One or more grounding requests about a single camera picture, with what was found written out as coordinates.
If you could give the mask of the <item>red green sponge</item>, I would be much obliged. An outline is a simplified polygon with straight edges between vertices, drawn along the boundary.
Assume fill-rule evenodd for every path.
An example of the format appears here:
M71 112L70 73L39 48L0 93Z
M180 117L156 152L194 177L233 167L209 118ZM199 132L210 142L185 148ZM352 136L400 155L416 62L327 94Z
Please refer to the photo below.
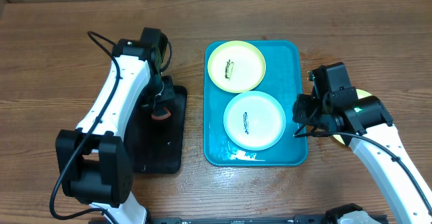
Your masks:
M151 114L152 120L163 121L171 117L171 112L167 107L157 107Z

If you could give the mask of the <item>blue-rim white plate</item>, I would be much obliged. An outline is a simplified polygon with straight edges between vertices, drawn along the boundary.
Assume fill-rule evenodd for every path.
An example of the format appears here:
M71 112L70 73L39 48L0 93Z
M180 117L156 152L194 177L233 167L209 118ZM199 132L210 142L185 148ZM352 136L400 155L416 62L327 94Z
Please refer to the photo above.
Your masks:
M225 108L223 126L232 142L246 150L265 150L275 145L286 128L282 105L270 94L243 92Z

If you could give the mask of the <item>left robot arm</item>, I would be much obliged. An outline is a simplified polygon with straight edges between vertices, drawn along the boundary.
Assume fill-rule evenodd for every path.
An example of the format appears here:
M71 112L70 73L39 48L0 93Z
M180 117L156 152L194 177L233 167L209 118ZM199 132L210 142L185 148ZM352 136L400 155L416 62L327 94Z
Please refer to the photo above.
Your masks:
M140 112L152 123L172 118L175 90L163 76L171 51L167 36L144 28L139 40L122 38L102 47L111 71L90 111L75 130L55 141L59 177L49 199L58 220L99 212L108 223L147 223L148 211L132 193L133 166L124 137Z

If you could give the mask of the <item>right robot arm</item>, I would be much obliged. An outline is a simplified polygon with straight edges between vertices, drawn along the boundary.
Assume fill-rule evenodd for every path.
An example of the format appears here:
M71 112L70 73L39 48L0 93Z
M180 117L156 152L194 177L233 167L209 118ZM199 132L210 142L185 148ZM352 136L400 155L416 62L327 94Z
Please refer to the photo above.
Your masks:
M398 223L431 222L431 189L411 161L394 119L372 94L360 96L342 63L308 73L310 94L299 94L293 120L296 138L339 136L361 160Z

